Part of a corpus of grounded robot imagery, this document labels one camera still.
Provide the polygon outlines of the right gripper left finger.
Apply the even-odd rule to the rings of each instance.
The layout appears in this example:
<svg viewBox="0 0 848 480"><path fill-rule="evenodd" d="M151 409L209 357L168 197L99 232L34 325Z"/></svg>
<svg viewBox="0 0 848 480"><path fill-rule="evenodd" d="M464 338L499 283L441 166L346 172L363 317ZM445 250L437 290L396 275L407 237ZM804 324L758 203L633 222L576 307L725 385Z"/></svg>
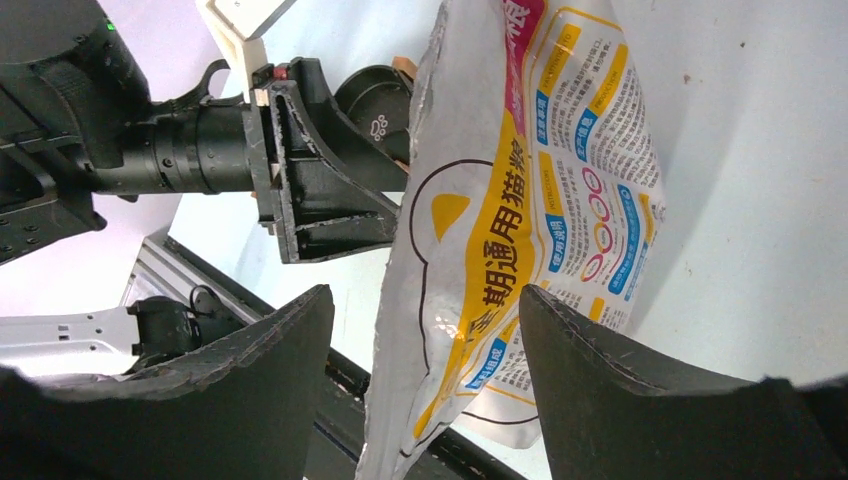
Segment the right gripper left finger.
<svg viewBox="0 0 848 480"><path fill-rule="evenodd" d="M300 479L334 304L317 285L260 321L124 381L1 372L5 479Z"/></svg>

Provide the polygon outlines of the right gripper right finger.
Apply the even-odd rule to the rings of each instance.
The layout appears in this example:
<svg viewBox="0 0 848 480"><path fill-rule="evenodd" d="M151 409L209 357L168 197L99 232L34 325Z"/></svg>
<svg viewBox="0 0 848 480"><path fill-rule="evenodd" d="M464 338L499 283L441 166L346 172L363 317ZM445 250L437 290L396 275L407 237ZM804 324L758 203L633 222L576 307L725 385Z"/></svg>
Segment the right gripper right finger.
<svg viewBox="0 0 848 480"><path fill-rule="evenodd" d="M520 327L556 479L843 479L847 379L747 381L660 353L542 288Z"/></svg>

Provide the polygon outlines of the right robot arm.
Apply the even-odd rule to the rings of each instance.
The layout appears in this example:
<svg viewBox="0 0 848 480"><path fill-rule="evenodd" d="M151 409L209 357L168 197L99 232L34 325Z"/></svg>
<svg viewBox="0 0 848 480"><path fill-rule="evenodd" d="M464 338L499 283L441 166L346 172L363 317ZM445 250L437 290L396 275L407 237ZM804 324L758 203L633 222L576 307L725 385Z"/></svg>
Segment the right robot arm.
<svg viewBox="0 0 848 480"><path fill-rule="evenodd" d="M520 300L555 479L843 479L847 381L710 372L537 287ZM1 322L5 479L351 479L364 374L330 289L261 319L166 297Z"/></svg>

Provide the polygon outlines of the cat food bag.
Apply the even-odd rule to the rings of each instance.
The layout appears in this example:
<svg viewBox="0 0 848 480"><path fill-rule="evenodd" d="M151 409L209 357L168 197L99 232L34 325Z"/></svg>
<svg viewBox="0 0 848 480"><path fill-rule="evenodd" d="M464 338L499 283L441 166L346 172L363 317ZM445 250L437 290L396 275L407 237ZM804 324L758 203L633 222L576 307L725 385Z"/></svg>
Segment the cat food bag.
<svg viewBox="0 0 848 480"><path fill-rule="evenodd" d="M629 321L664 218L643 92L609 1L445 1L415 78L383 332L438 418L510 448L541 426L522 340L537 285Z"/></svg>

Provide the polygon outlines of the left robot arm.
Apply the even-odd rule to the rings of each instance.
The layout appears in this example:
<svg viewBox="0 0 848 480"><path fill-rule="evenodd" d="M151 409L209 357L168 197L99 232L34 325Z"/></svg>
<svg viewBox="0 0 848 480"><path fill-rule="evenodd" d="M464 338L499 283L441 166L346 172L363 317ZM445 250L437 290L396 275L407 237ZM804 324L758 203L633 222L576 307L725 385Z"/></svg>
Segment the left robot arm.
<svg viewBox="0 0 848 480"><path fill-rule="evenodd" d="M1 5L1 259L100 231L95 195L250 192L285 263L392 243L408 157L342 109L320 62L268 61L286 1L201 1L221 58L154 101L96 1Z"/></svg>

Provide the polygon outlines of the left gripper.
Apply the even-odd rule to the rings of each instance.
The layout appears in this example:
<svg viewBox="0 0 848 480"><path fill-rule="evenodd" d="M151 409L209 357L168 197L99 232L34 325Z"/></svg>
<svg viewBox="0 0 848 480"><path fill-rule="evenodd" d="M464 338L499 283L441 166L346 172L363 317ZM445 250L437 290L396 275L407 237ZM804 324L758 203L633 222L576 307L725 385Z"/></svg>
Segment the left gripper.
<svg viewBox="0 0 848 480"><path fill-rule="evenodd" d="M321 62L288 64L295 89L278 89L275 65L256 70L243 112L259 223L274 229L285 264L318 263L391 245L406 174L340 110Z"/></svg>

